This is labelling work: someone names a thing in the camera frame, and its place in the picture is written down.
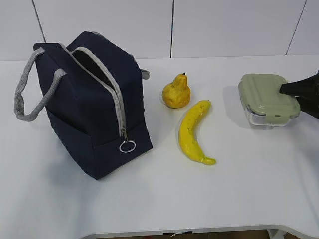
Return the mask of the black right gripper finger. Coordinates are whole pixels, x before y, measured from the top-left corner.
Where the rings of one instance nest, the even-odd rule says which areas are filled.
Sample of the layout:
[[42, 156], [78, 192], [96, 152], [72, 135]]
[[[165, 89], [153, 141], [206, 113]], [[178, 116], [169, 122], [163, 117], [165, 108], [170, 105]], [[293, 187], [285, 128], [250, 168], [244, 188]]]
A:
[[302, 112], [305, 112], [312, 117], [319, 116], [319, 102], [309, 100], [303, 97], [298, 97], [298, 103]]
[[302, 97], [309, 100], [319, 99], [319, 73], [306, 79], [282, 84], [279, 92], [281, 94]]

